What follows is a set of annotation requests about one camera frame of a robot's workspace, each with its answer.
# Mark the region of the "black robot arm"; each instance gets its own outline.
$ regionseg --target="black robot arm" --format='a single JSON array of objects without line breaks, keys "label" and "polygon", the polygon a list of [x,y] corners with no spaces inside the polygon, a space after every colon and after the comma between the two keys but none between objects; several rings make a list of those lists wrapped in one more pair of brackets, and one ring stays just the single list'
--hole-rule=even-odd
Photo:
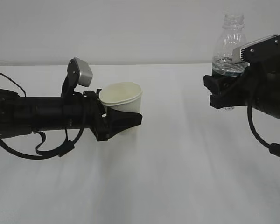
[{"label": "black robot arm", "polygon": [[212,93],[210,105],[217,109],[246,105],[253,135],[270,153],[280,157],[280,145],[265,142],[252,121],[252,108],[280,119],[280,35],[237,48],[232,57],[235,63],[245,61],[250,66],[238,77],[204,76],[204,85]]},{"label": "black robot arm", "polygon": [[[109,107],[105,110],[98,97],[100,89],[96,92],[84,91],[83,94],[74,91],[77,84],[88,87],[91,79],[92,72],[88,64],[74,58],[68,65],[60,97],[26,97],[25,91],[11,80],[24,91],[25,96],[0,89],[0,145],[19,157],[47,159],[72,150],[85,128],[92,130],[97,141],[106,141],[123,130],[141,124],[142,115],[139,113],[121,112]],[[66,131],[63,144],[50,151],[38,150],[46,139],[42,131],[61,129]],[[79,129],[73,141],[67,139],[68,129]],[[30,133],[38,133],[42,137],[42,143],[36,147],[38,155],[19,153],[2,140]]]}]

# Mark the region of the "plastic bottle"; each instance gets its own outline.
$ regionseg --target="plastic bottle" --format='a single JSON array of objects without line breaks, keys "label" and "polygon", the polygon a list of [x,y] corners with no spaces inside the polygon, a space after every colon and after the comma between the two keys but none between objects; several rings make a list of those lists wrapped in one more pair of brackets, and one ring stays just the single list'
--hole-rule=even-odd
[{"label": "plastic bottle", "polygon": [[[248,63],[232,63],[232,51],[247,43],[243,28],[243,14],[225,15],[223,32],[217,41],[212,58],[212,74],[238,76],[244,72]],[[224,109],[232,110],[233,107],[226,107]]]}]

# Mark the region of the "water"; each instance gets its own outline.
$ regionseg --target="water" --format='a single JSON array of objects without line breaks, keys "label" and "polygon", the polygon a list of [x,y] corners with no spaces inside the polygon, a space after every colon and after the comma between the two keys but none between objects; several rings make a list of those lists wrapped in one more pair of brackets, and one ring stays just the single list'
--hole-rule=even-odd
[{"label": "water", "polygon": [[[245,71],[245,67],[247,66],[248,63],[233,64],[232,57],[214,56],[212,60],[213,74],[220,74],[224,76],[239,76]],[[231,111],[233,109],[233,106],[223,108],[225,111]]]}]

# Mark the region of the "white tabletop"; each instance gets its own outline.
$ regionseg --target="white tabletop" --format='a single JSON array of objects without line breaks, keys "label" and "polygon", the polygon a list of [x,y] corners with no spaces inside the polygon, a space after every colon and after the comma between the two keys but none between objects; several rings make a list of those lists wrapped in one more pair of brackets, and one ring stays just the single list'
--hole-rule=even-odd
[{"label": "white tabletop", "polygon": [[[96,142],[86,130],[73,151],[46,161],[0,148],[0,223],[280,223],[280,159],[252,136],[246,107],[227,112],[209,106],[203,75],[210,74],[210,64],[91,69],[92,90],[122,81],[141,85],[142,125],[135,135],[108,142]],[[28,96],[59,96],[66,76],[66,66],[0,71]],[[1,77],[0,88],[21,94]],[[259,134],[280,143],[280,121],[253,115]],[[42,149],[63,139],[63,131],[47,132]],[[33,154],[40,137],[6,142]]]}]

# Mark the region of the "white paper cup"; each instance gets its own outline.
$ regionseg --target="white paper cup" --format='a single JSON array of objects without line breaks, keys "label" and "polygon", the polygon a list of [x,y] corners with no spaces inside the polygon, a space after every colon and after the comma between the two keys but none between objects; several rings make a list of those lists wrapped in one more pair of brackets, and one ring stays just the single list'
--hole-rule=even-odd
[{"label": "white paper cup", "polygon": [[[123,112],[140,112],[142,89],[136,83],[115,83],[101,90],[99,98],[105,107]],[[136,127],[122,131],[130,134]]]}]

